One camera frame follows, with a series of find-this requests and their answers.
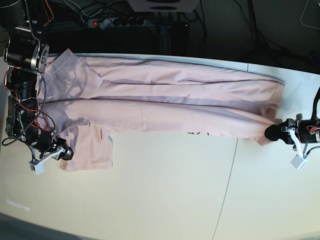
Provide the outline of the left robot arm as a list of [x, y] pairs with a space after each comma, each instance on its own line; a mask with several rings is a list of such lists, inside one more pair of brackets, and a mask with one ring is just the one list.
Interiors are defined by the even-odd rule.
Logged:
[[271, 141], [282, 140], [287, 145], [295, 145], [293, 137], [290, 136], [290, 129], [294, 129], [294, 135], [300, 144], [320, 143], [320, 118], [317, 116], [318, 102], [320, 100], [320, 90], [318, 89], [312, 104], [312, 114], [310, 119], [303, 120], [302, 114], [296, 115], [295, 119], [288, 118], [286, 121], [273, 124], [268, 127], [264, 136]]

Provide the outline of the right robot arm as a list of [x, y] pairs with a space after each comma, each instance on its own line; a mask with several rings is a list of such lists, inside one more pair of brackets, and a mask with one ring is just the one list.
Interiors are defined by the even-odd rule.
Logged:
[[46, 120], [44, 104], [38, 103], [37, 83], [46, 84], [44, 73], [49, 45], [45, 27], [54, 20], [54, 12], [47, 0], [2, 0], [0, 28], [9, 35], [3, 59], [8, 69], [3, 77], [4, 88], [10, 92], [8, 115], [2, 146], [17, 141], [31, 152], [40, 152], [40, 160], [55, 158], [69, 161], [74, 153], [62, 138], [54, 139], [56, 128], [42, 127], [38, 120]]

